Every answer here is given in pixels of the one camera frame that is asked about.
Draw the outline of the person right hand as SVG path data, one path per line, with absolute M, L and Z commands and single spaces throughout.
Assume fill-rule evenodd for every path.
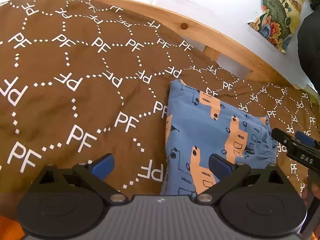
M 317 199 L 320 198 L 319 185 L 316 183 L 310 184 L 309 180 L 310 180 L 310 175 L 308 174 L 308 176 L 303 179 L 303 183 L 305 184 L 305 187 L 301 193 L 301 198 L 306 206 L 308 205 L 308 194 L 309 194 L 308 189 L 311 189 L 311 192 L 315 198 Z

